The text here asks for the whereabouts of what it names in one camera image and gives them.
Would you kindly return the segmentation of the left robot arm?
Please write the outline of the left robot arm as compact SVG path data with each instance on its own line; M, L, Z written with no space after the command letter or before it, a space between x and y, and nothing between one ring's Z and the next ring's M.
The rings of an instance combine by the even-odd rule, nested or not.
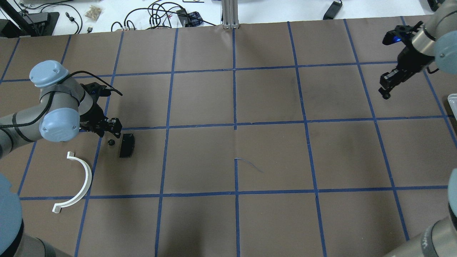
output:
M103 137L106 132L121 136L121 121L108 118L98 105L99 97L120 94L98 76L98 83L81 84L60 62L38 63L29 74L40 89L39 104L1 118L1 158L41 139L67 142L85 130ZM1 175L1 256L66 257L67 253L25 232L21 200L11 191L11 183Z

